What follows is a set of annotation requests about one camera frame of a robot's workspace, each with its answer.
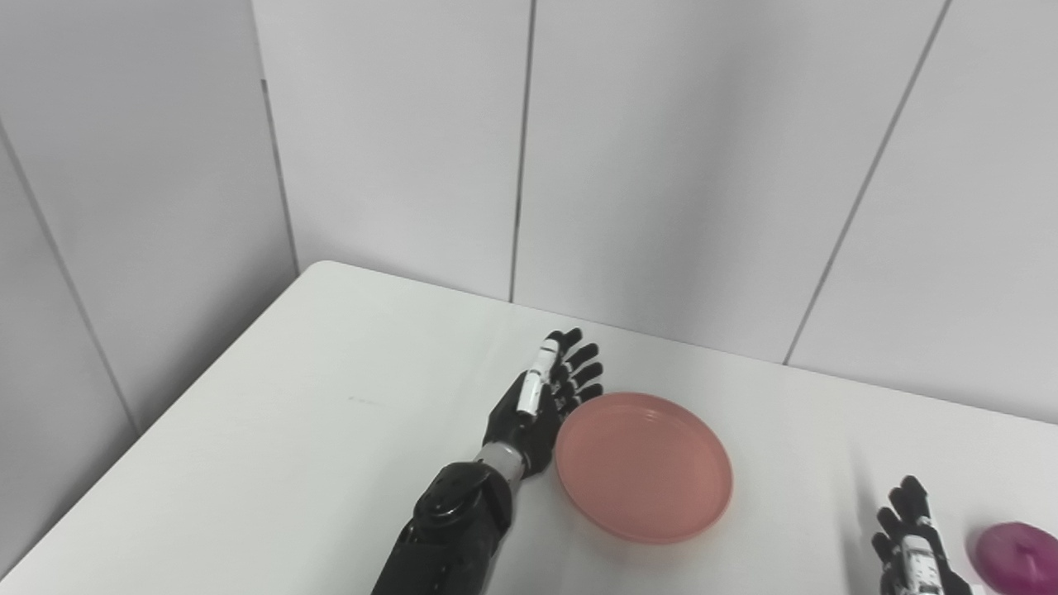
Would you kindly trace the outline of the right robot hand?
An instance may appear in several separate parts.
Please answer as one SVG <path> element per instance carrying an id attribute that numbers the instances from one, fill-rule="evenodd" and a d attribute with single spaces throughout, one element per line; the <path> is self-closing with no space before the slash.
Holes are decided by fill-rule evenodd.
<path id="1" fill-rule="evenodd" d="M 952 571 L 928 503 L 928 493 L 913 475 L 889 491 L 889 505 L 878 509 L 870 544 L 883 573 L 881 594 L 974 594 L 974 588 Z"/>

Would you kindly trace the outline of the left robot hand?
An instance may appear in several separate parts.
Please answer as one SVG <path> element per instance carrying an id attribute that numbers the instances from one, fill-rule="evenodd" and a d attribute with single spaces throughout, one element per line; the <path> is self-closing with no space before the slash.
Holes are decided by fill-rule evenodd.
<path id="1" fill-rule="evenodd" d="M 598 344 L 584 342 L 581 328 L 552 331 L 488 415 L 484 462 L 493 452 L 517 457 L 519 479 L 533 477 L 552 461 L 560 427 L 582 404 L 603 394 Z"/>

